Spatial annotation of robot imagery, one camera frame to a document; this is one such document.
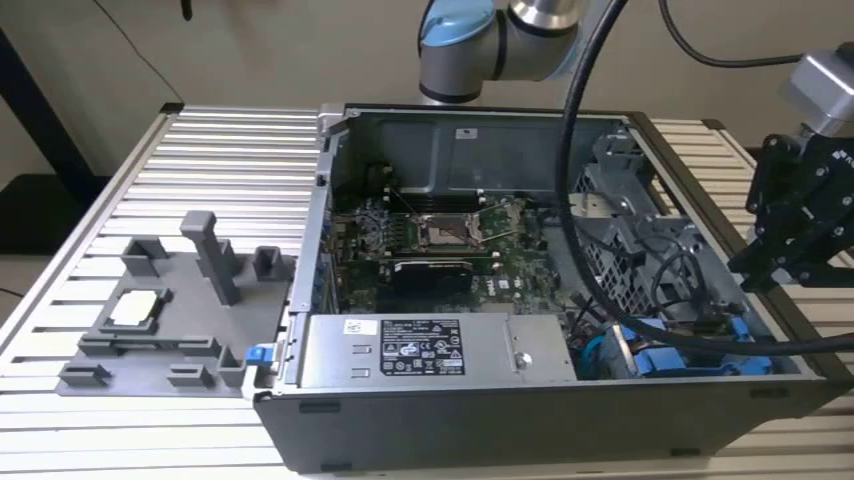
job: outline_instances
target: sticker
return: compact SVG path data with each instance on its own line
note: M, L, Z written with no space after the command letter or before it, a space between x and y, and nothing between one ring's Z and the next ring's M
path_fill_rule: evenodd
M383 375L466 374L459 320L382 322L379 366Z
M344 335L376 335L376 320L348 318L344 320Z
M458 128L457 139L458 140L477 140L478 129L477 128Z

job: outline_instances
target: wire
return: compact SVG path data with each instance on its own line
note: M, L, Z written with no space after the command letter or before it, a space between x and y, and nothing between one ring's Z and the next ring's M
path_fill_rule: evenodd
M638 239L635 239L635 242L639 243L646 250L651 250L657 253L667 252L667 249L665 250L653 249L653 247L650 247L650 245L646 243L647 240L661 240L663 242L673 243L677 247L677 250L682 250L682 244L679 244L679 241L675 238L667 237L665 235L647 235L646 237L639 237Z
M578 315L575 315L575 323L573 324L573 330L575 330L575 327L578 326L579 322L582 321L582 318L585 318L585 314L587 313L587 310L590 310L591 307L593 307L593 297L587 297L587 301L585 302L585 306L578 311Z
M686 250L679 250L670 257L667 257L667 259L662 262L662 265L661 267L658 267L658 271L653 276L653 303L655 305L655 309L663 315L667 315L667 310L666 310L666 307L662 305L661 300L658 299L658 289L661 288L661 285L662 285L662 278L665 277L665 272L667 271L667 267L673 265L675 261L679 259L689 260L689 262L691 263L691 267L694 268L694 275L697 277L697 290L693 292L691 299L687 301L695 301L695 300L705 301L709 295L709 287L706 286L706 279L703 278L703 272L701 270L699 260L697 260L697 257L694 256L694 254L691 254L691 252ZM685 264L682 265L682 268L679 268L679 277L682 277L682 281L685 282L686 286L689 286L690 288L691 283L689 282L689 279L683 273L683 270L685 270Z
M0 287L0 292L6 293L8 295L12 295L14 297L24 298L24 294L23 293L16 292L15 290L10 290L8 288Z
M670 32L674 42L677 42L682 51L685 51L685 53L687 53L690 57L703 65L717 68L754 68L786 65L801 61L801 57L803 55L785 55L782 57L754 58L749 60L721 60L703 55L694 50L694 47L691 47L691 44L679 33L677 23L673 21L673 16L670 15L667 0L658 0L658 7L662 10L662 19L665 20L665 25L667 26L667 31Z
M609 245L593 233L590 233L590 231L587 231L579 224L575 224L575 225L577 225L578 231L581 232L582 236L587 239L587 241L593 243L597 247L599 247L602 250L605 250L606 252L610 252L615 257L627 258L630 260L634 260L638 257L637 253L630 253L625 251L622 248Z
M702 337L690 337L674 334L647 325L641 319L623 312L621 306L609 297L597 282L595 275L587 264L587 257L575 230L575 219L570 206L570 152L573 151L573 132L578 120L585 88L590 80L590 73L597 63L597 57L602 51L609 33L619 14L626 7L627 0L613 0L605 9L599 23L595 25L587 48L581 53L578 67L573 75L567 93L563 118L561 121L561 136L555 157L555 196L558 214L561 218L561 230L566 238L567 247L582 282L585 283L595 302L605 309L614 320L631 329L638 335L659 341L675 347L706 350L719 353L731 353L747 356L782 356L805 355L810 353L826 353L854 350L854 335L838 335L803 342L777 343L737 343L733 341L710 340Z
M134 43L134 40L131 40L131 37L128 36L128 34L126 33L124 29L122 28L122 25L119 25L119 22L116 22L116 19L114 18L114 16L110 14L110 12L107 11L107 9L104 8L104 6L102 5L102 2L99 0L92 0L92 3L95 3L95 5L98 5L98 8L102 10L102 12L104 12L104 15L107 16L107 18L110 19L110 22L114 24L114 26L116 27L116 30L119 30L119 33L122 34L122 36L124 37L124 39L128 42L128 45L131 45L131 48L134 49L134 52L136 53L136 56L140 58L140 60L143 62L146 62L146 65L148 65L148 68L151 68L151 71L155 72L155 75L158 75L158 77L160 77L160 80L163 80L163 83L166 84L167 87L170 87L170 90L172 90L172 93L175 94L175 96L178 97L178 100L184 103L184 97L182 97L180 93L178 93L178 90L175 90L175 87L172 86L172 84L170 83L170 81L166 79L166 77L163 76L163 74L160 73L160 70L158 70L155 68L155 66L151 64L151 62L148 61L148 59L146 58L146 55L143 55L143 52L139 51L139 48L136 48L136 44Z

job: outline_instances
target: blue latch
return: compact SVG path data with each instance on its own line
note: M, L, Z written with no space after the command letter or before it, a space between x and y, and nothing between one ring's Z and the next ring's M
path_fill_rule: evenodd
M272 356L272 347L262 347L256 345L246 350L246 364L256 367L270 367L272 366Z

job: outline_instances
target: gray post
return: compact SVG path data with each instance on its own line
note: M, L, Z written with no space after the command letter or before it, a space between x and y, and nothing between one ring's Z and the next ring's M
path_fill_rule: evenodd
M208 272L219 303L234 305L240 301L240 291L231 278L231 268L216 241L214 225L216 216L212 212L190 211L184 215L180 230L182 235L196 245L202 269Z

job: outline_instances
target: warning label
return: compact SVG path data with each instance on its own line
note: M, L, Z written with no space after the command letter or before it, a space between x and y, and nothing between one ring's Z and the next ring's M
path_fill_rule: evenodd
M465 375L459 320L383 320L384 375Z

